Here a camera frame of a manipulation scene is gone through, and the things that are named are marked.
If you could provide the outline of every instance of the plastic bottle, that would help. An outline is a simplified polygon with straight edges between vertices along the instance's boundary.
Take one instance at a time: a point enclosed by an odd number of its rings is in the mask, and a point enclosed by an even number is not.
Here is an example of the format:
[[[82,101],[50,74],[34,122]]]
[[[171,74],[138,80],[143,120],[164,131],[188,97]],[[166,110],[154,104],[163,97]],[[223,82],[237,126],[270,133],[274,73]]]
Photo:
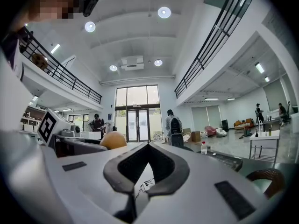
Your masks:
[[[201,144],[201,153],[207,154],[206,142],[204,142],[204,141],[202,141],[202,144]]]

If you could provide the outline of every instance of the black metal railing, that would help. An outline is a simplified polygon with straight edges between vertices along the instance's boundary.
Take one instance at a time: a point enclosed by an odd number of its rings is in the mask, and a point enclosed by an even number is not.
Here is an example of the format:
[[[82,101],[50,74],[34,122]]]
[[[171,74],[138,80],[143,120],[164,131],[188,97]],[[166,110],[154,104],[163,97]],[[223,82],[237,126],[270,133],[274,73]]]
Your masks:
[[[225,0],[212,30],[175,89],[177,98],[191,85],[231,36],[252,0]]]
[[[27,59],[34,63],[33,59],[39,59],[37,56],[35,56],[35,54],[42,55],[47,62],[46,67],[42,68],[44,72],[46,72],[65,86],[69,87],[70,89],[76,91],[77,93],[93,100],[98,104],[101,104],[102,96],[99,93],[88,87],[72,73],[70,73],[62,64],[60,64],[57,59],[52,56],[50,52],[48,52],[36,40],[35,37],[33,37],[32,33],[30,33],[26,28],[24,28],[24,31],[26,32],[27,37],[25,36],[25,39],[21,40],[20,51]]]

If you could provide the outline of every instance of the pink chair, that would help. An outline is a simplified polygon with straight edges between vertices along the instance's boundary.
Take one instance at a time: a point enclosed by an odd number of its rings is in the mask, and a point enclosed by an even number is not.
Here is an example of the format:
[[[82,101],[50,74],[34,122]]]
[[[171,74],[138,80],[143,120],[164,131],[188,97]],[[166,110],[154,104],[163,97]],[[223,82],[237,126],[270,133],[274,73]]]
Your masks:
[[[216,129],[213,128],[212,126],[206,126],[205,130],[207,131],[208,137],[216,134]]]

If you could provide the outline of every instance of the person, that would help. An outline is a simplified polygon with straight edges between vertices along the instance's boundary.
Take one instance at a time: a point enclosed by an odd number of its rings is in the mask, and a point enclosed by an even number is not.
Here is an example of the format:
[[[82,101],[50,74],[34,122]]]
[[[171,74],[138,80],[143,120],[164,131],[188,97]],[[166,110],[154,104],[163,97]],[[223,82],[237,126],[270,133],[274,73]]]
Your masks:
[[[170,142],[170,135],[171,135],[171,121],[173,118],[176,118],[179,122],[180,128],[182,127],[182,122],[179,120],[178,116],[175,116],[172,110],[168,110],[167,117],[165,120],[165,129],[166,129],[166,136],[168,137],[169,142]]]
[[[258,121],[261,120],[263,122],[263,110],[260,109],[259,103],[256,104],[256,124],[258,125]]]
[[[284,126],[284,121],[283,121],[283,118],[287,116],[286,114],[286,109],[282,106],[281,103],[278,104],[279,106],[279,119],[280,119],[280,124],[281,126]]]
[[[81,0],[30,0],[13,21],[10,31],[1,41],[8,65],[22,81],[24,67],[21,62],[20,41],[28,41],[25,24],[69,18],[79,8]]]
[[[104,125],[104,119],[101,119],[98,114],[95,114],[94,120],[89,123],[89,126],[93,132],[101,132],[101,139],[104,137]]]

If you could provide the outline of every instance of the door frame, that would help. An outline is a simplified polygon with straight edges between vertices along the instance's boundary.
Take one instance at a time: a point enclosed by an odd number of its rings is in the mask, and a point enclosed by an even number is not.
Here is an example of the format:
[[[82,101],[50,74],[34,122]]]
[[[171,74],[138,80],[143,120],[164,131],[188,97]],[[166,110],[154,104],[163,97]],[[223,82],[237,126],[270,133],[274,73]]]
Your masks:
[[[129,141],[129,119],[128,119],[128,114],[129,111],[135,111],[136,113],[136,136],[137,136],[137,140],[134,141]],[[146,118],[147,118],[147,126],[148,126],[148,139],[147,140],[140,140],[140,127],[139,127],[139,111],[146,111]],[[127,142],[146,142],[146,141],[150,141],[150,113],[149,113],[149,109],[148,108],[141,108],[141,107],[130,107],[129,109],[127,109],[127,114],[126,114],[127,118],[126,118],[126,133],[127,133]]]

